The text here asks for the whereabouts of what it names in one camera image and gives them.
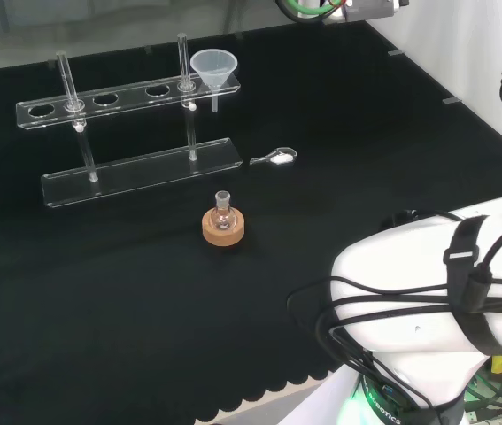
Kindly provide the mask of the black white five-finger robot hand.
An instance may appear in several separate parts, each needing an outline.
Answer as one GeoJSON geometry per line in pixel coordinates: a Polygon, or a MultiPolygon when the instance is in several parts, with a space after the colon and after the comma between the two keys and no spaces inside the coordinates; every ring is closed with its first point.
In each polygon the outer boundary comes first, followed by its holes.
{"type": "Polygon", "coordinates": [[[299,1],[288,1],[289,6],[297,12],[296,22],[305,24],[320,23],[346,5],[346,1],[327,1],[324,5],[310,7],[299,1]]]}

